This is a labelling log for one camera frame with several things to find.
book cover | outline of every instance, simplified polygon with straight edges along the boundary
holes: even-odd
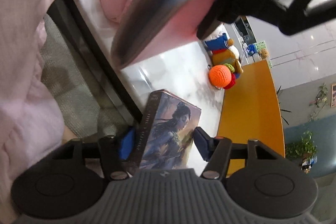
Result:
[[[185,167],[201,110],[166,90],[150,94],[128,171]]]

pink sleeve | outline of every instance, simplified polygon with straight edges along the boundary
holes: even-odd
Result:
[[[0,0],[0,221],[15,219],[13,180],[60,145],[64,121],[41,83],[43,16],[54,0]]]

yellow counter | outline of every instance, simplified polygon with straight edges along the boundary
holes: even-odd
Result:
[[[225,91],[218,135],[233,143],[258,139],[285,156],[284,133],[276,89],[266,60],[243,67],[236,84]],[[231,160],[228,175],[243,168]]]

white marble surface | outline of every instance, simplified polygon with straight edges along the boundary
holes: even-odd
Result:
[[[106,59],[112,64],[110,48],[117,26],[104,16],[99,0],[74,0]],[[166,89],[202,109],[199,126],[215,136],[221,116],[224,90],[216,90],[208,80],[209,57],[198,43],[176,48],[119,72],[123,85],[142,110],[151,91]],[[193,145],[188,167],[197,174],[205,167]]]

gray plastic base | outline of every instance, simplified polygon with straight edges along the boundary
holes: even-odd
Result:
[[[193,169],[141,170],[110,182],[88,210],[59,220],[22,215],[15,224],[318,224],[308,212],[291,219],[267,219],[239,207],[220,181],[197,177]]]

